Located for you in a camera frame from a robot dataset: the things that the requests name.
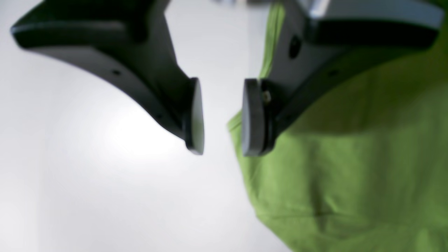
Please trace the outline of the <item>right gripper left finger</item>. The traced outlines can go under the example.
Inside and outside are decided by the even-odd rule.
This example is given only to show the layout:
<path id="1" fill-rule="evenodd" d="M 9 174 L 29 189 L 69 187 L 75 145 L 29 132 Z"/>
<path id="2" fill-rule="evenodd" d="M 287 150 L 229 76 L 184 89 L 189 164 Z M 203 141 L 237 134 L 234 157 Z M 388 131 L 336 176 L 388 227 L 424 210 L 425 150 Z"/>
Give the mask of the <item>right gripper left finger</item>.
<path id="1" fill-rule="evenodd" d="M 179 67 L 168 0 L 43 0 L 10 29 L 24 50 L 102 78 L 189 151 L 204 152 L 201 86 Z"/>

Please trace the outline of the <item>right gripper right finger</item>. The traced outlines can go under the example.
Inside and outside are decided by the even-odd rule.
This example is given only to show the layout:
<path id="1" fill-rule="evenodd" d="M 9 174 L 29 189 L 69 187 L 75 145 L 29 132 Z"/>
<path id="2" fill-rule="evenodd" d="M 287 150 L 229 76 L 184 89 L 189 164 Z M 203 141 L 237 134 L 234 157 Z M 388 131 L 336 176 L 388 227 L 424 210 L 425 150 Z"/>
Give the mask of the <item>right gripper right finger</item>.
<path id="1" fill-rule="evenodd" d="M 445 10 L 430 0 L 281 0 L 285 9 L 270 71 L 246 79 L 244 156 L 263 156 L 325 93 L 377 65 L 426 50 Z"/>

